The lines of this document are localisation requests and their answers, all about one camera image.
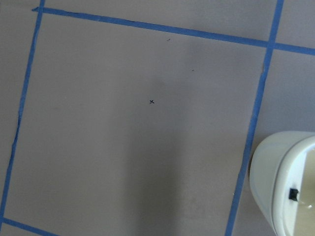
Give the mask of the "brown paper table cover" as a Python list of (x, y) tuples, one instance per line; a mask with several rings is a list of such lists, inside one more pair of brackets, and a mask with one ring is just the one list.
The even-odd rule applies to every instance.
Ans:
[(312, 0), (3, 0), (3, 236), (271, 236), (248, 181), (315, 129)]

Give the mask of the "cream plastic bin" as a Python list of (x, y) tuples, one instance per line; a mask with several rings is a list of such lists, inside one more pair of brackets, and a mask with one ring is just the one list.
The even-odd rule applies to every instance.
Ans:
[(254, 151), (252, 195), (278, 236), (315, 234), (315, 134), (284, 131), (265, 138)]

